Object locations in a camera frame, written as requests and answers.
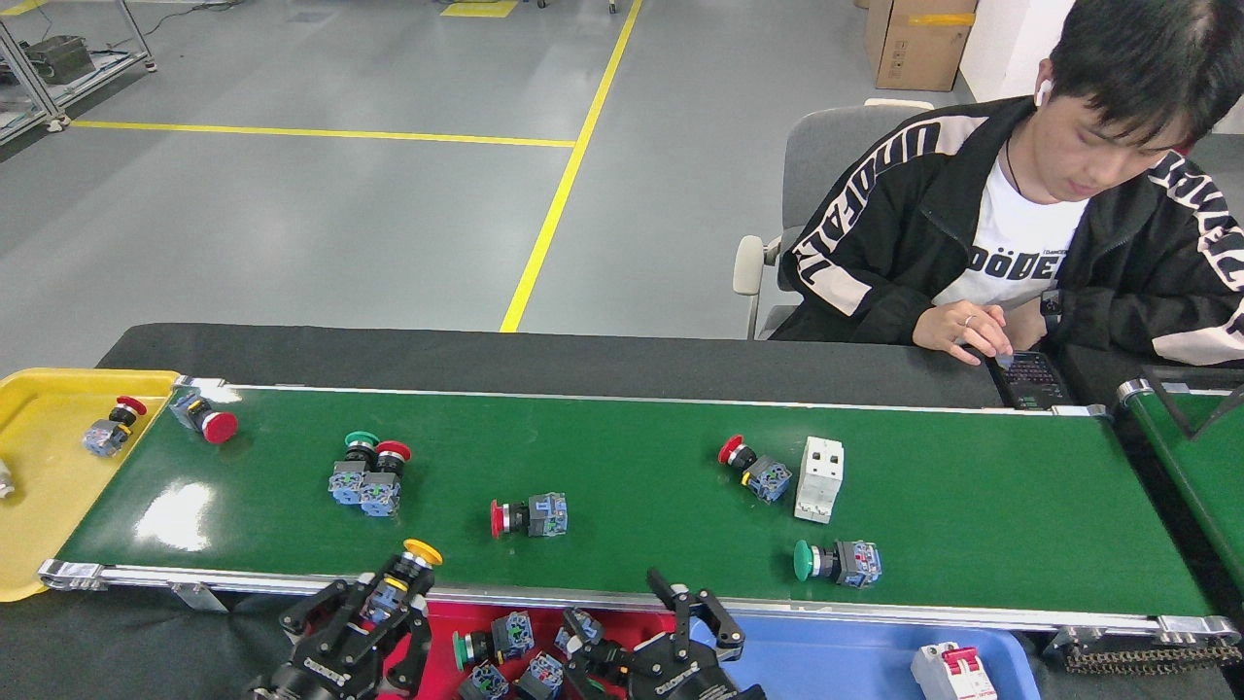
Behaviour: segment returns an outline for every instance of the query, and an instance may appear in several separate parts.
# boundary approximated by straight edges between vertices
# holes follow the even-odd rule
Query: cardboard box
[[[865,44],[876,86],[954,87],[977,0],[871,0]]]

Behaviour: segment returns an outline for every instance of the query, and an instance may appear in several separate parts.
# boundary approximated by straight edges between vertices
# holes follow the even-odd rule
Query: white wall
[[[1244,133],[1244,99],[1237,102],[1235,107],[1227,112],[1223,121],[1214,127],[1214,133]]]
[[[1029,94],[1041,58],[1059,42],[1074,0],[980,0],[959,70],[985,102]]]

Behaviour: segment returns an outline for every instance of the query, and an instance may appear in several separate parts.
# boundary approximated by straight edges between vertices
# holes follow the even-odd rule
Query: jacket sleeve stripe
[[[1224,325],[1154,337],[1153,352],[1189,366],[1244,359],[1244,301]]]
[[[810,271],[805,279],[821,297],[848,316],[860,307],[863,295],[872,290],[867,283],[851,276],[851,272],[829,260],[824,260],[824,264],[819,265],[815,271]]]
[[[872,287],[829,257],[851,233],[886,170],[929,153],[953,155],[986,117],[943,116],[913,122],[866,153],[822,204],[816,226],[795,244],[796,272],[807,287],[846,315],[853,315]]]
[[[1149,180],[1161,185],[1173,201],[1192,210],[1200,237],[1197,250],[1204,255],[1227,291],[1244,291],[1244,229],[1232,218],[1227,199],[1207,174],[1193,174],[1187,160],[1171,152],[1149,170]]]

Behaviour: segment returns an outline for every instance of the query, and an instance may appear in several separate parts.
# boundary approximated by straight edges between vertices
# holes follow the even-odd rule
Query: hand
[[[1045,337],[1040,296],[1006,313],[1006,337],[1016,349],[1029,349]]]
[[[947,353],[960,363],[979,366],[980,361],[960,344],[970,344],[988,358],[1013,356],[1010,338],[1003,331],[1005,325],[1001,306],[978,306],[964,298],[921,313],[912,329],[912,342]]]

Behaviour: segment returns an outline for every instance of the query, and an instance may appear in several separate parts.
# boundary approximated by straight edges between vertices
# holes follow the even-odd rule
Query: yellow tray
[[[121,469],[172,393],[177,373],[22,371],[0,380],[0,460],[15,491],[0,499],[0,603],[44,591],[39,567],[56,556]],[[113,458],[82,448],[91,424],[118,395],[147,405],[134,436]]]

